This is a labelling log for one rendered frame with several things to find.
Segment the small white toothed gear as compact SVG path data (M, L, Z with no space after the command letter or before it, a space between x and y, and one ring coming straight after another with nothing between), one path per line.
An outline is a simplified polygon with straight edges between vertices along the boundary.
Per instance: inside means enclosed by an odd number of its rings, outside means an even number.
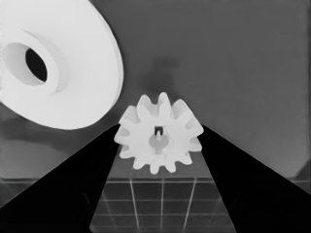
M121 117L115 142L122 145L121 159L134 159L134 170L149 165L153 175L162 167L174 174L177 163L191 165L190 153L202 150L198 137L203 132L182 99L171 104L168 95L161 92L154 104L143 94Z

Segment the large thick white disc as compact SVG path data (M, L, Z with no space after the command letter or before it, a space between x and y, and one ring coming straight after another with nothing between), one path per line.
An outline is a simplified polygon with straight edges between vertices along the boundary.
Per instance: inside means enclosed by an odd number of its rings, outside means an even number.
M89 0L0 0L1 101L49 128L93 125L118 101L123 63Z

